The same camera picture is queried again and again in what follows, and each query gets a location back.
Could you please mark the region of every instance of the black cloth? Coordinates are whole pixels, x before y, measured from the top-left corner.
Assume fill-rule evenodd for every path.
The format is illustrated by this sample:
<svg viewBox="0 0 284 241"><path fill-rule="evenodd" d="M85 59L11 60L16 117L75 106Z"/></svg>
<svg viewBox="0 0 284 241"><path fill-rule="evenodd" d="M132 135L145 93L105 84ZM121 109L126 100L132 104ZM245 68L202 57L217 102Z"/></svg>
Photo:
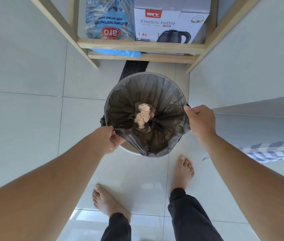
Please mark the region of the black cloth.
<svg viewBox="0 0 284 241"><path fill-rule="evenodd" d="M172 190L168 210L176 241L223 241L199 201L184 189ZM110 217L101 241L131 241L131 226L123 214Z"/></svg>

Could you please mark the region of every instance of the trash bag liner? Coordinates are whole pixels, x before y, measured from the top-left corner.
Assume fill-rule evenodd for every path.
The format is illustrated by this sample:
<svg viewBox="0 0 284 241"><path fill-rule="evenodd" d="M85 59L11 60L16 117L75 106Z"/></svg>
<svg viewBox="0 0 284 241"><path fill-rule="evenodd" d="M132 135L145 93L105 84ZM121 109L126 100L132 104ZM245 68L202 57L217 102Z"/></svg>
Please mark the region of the trash bag liner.
<svg viewBox="0 0 284 241"><path fill-rule="evenodd" d="M145 133L134 126L136 103L155 108ZM183 134L190 130L183 106L187 101L180 88L163 75L139 72L122 79L110 92L101 125L113 126L116 134L134 146L141 155L161 157L171 152Z"/></svg>

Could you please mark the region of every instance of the person's right foot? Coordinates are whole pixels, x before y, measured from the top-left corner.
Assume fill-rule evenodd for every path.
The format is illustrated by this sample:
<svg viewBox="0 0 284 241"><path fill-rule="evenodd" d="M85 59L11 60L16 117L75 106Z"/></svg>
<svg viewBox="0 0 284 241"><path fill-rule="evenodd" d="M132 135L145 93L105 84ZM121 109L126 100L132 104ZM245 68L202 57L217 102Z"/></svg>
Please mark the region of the person's right foot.
<svg viewBox="0 0 284 241"><path fill-rule="evenodd" d="M94 207L101 211L103 214L110 217L114 213L122 213L127 219L128 222L131 221L131 214L124 209L119 203L113 199L113 197L99 184L95 186L93 190L93 202Z"/></svg>
<svg viewBox="0 0 284 241"><path fill-rule="evenodd" d="M175 167L174 178L171 186L171 191L175 188L183 188L184 190L194 176L192 163L184 156L179 156Z"/></svg>

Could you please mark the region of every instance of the blue and white checkered fabric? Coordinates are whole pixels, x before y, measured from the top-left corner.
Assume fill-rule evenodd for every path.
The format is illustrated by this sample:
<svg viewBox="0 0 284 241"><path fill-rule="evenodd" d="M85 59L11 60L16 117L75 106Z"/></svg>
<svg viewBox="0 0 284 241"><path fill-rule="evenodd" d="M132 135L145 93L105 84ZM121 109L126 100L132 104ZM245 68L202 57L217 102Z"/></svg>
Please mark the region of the blue and white checkered fabric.
<svg viewBox="0 0 284 241"><path fill-rule="evenodd" d="M268 144L257 144L249 147L238 148L247 156L257 162L273 162L284 160L284 141Z"/></svg>

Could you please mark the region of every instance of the forearm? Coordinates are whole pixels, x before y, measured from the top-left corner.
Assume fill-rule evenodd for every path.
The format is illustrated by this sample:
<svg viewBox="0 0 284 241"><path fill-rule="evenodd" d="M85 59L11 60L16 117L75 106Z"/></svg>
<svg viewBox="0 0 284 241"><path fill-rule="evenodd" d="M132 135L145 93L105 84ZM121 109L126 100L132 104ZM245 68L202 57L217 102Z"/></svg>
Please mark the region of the forearm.
<svg viewBox="0 0 284 241"><path fill-rule="evenodd" d="M0 188L0 240L56 240L104 156L92 135Z"/></svg>
<svg viewBox="0 0 284 241"><path fill-rule="evenodd" d="M284 240L284 176L216 134L207 135L200 142L260 239Z"/></svg>

